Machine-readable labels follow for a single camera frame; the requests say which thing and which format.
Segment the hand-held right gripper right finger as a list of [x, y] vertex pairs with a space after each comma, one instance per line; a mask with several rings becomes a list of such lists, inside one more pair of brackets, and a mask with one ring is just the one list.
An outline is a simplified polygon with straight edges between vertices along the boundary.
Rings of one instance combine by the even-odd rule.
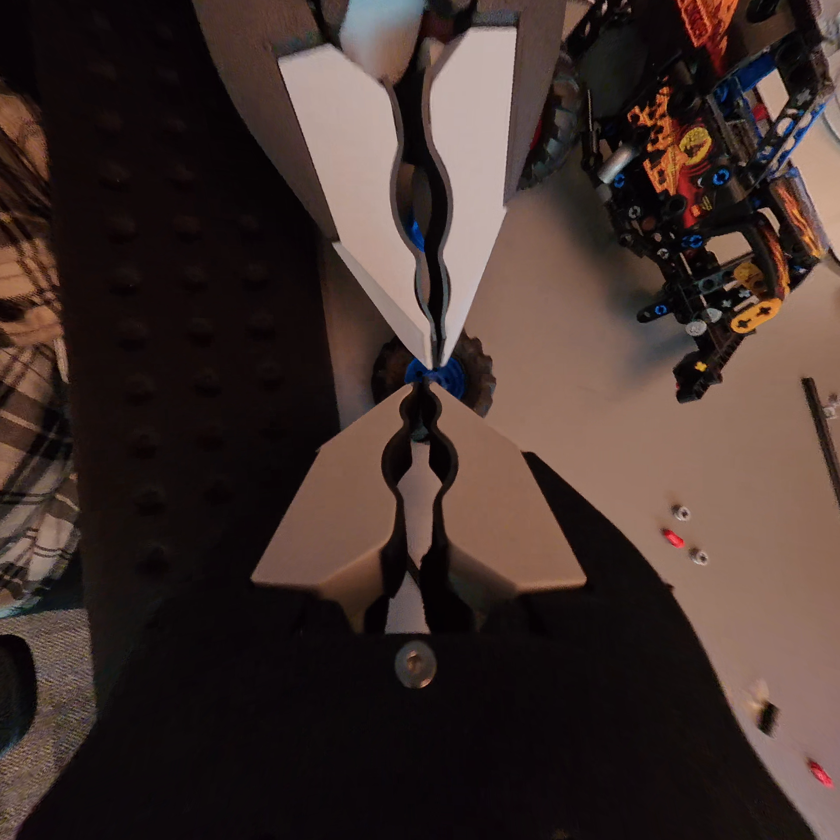
[[474, 631], [523, 595], [574, 591], [586, 575], [518, 446], [446, 392], [425, 387], [428, 464], [440, 482], [425, 554], [433, 631]]

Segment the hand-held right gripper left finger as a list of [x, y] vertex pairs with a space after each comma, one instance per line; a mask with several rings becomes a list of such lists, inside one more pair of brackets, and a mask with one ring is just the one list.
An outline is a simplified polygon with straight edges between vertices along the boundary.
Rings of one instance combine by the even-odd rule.
[[413, 462], [420, 397], [420, 385], [405, 385], [320, 447], [255, 585], [335, 602], [352, 627], [384, 626], [407, 566], [398, 484]]

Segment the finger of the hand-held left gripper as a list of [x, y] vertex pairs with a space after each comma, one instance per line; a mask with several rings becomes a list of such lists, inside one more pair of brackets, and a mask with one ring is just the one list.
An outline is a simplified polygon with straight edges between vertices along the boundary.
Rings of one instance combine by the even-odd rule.
[[433, 367], [426, 259], [396, 207], [403, 121], [393, 89], [332, 45], [281, 57], [278, 67], [329, 207], [335, 252], [413, 356]]
[[446, 193], [437, 261], [446, 281], [439, 363], [465, 325], [507, 213], [515, 26], [474, 26], [427, 70], [424, 129]]

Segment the black toy wheel red rim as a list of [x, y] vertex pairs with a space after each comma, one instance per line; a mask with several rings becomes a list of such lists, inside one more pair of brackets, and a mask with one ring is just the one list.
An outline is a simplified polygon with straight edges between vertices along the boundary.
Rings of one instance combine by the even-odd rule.
[[564, 164], [580, 136], [583, 96], [574, 66], [559, 60], [519, 178], [519, 192], [542, 183]]

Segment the black rubber toy tyre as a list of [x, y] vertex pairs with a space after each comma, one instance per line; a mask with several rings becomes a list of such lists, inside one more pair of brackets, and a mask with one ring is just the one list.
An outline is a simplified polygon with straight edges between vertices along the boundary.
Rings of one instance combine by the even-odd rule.
[[[452, 356], [462, 364], [467, 377], [467, 392], [460, 402], [480, 417], [486, 417], [497, 384], [491, 357], [484, 351], [481, 341], [470, 337], [466, 331], [461, 332]], [[415, 358], [397, 336], [382, 345], [371, 373], [371, 393], [376, 404], [383, 402], [404, 385], [414, 385], [405, 384], [404, 375], [406, 367]]]

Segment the blue black toy monster truck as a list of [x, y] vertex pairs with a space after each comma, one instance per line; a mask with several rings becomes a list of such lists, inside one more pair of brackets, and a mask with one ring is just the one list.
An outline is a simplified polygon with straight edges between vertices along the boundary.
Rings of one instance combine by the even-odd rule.
[[791, 156], [835, 86], [820, 2], [591, 2], [573, 60], [630, 25], [644, 63], [601, 113], [585, 87], [582, 168], [618, 243], [663, 277], [637, 320], [671, 316], [695, 341], [676, 400], [722, 381], [742, 342], [838, 256]]

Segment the black studded mat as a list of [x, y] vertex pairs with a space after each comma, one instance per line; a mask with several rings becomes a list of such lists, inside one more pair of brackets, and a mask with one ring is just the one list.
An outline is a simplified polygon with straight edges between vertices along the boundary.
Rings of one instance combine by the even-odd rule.
[[318, 232], [191, 2], [31, 2], [104, 708], [157, 606], [249, 579], [339, 429]]

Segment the plaid shirt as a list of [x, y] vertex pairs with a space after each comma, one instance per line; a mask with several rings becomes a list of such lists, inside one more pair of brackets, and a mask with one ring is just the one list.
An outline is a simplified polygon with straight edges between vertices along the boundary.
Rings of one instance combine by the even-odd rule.
[[36, 607], [80, 540], [49, 153], [31, 98], [1, 88], [1, 616]]

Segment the long black toy axle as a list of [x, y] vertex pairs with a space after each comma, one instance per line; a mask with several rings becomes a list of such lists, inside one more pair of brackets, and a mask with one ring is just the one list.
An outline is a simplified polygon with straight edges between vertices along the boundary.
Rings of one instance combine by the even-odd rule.
[[839, 397], [838, 394], [833, 393], [824, 401], [820, 397], [816, 383], [811, 377], [801, 378], [801, 387], [812, 418], [817, 443], [823, 456], [829, 483], [831, 484], [836, 504], [839, 505], [839, 457], [830, 428], [830, 424], [838, 420], [838, 418], [827, 421], [822, 413], [822, 405], [826, 403], [839, 403]]

